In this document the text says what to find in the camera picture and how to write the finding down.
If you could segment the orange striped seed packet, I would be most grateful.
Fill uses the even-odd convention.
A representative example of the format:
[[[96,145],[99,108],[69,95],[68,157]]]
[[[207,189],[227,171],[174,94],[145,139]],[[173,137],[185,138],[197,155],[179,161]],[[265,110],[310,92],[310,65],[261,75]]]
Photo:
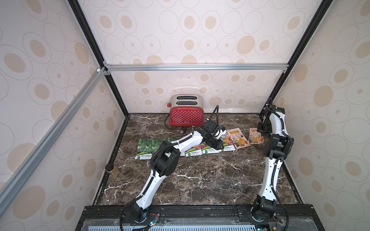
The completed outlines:
[[[257,128],[249,129],[249,144],[261,144],[264,142],[264,138],[260,132],[257,131]]]
[[[239,128],[227,130],[227,133],[236,149],[250,146],[249,141],[246,139]]]

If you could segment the flower seed packet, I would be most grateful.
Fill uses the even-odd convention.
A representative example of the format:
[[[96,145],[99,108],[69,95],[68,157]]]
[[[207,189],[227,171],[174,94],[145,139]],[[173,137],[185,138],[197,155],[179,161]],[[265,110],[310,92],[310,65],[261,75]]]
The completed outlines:
[[[222,152],[235,151],[234,143],[227,132],[221,136],[221,140],[224,146]]]
[[[201,155],[203,155],[201,145],[196,145],[185,152],[186,157],[201,156]]]
[[[216,153],[222,152],[222,149],[221,150],[216,150],[216,149],[206,145],[205,143],[201,144],[201,149],[202,149],[203,154],[216,154]]]

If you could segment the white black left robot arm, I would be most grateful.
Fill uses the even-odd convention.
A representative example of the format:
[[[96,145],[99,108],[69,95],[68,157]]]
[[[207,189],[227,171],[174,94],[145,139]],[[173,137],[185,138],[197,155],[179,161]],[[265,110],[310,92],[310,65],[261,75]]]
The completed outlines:
[[[133,214],[136,221],[143,222],[146,219],[147,209],[161,186],[162,182],[170,176],[177,168],[180,155],[191,147],[206,144],[215,150],[224,149],[221,137],[226,130],[219,125],[219,121],[212,121],[215,115],[218,119],[219,106],[217,105],[210,117],[200,126],[192,127],[192,132],[187,136],[169,142],[163,141],[158,151],[152,155],[150,160],[151,172],[140,194],[131,202],[127,203],[121,211],[119,228],[123,230],[123,216],[125,212]]]

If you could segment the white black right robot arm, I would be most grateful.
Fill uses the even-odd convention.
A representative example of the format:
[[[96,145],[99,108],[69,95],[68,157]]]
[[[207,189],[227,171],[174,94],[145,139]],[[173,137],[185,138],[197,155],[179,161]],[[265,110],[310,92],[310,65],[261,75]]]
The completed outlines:
[[[277,181],[281,166],[294,144],[287,131],[285,109],[274,105],[272,98],[267,100],[260,117],[263,121],[258,124],[257,131],[268,134],[269,139],[264,149],[266,162],[262,187],[251,209],[251,216],[257,222],[274,218],[277,204],[286,210],[277,195]]]

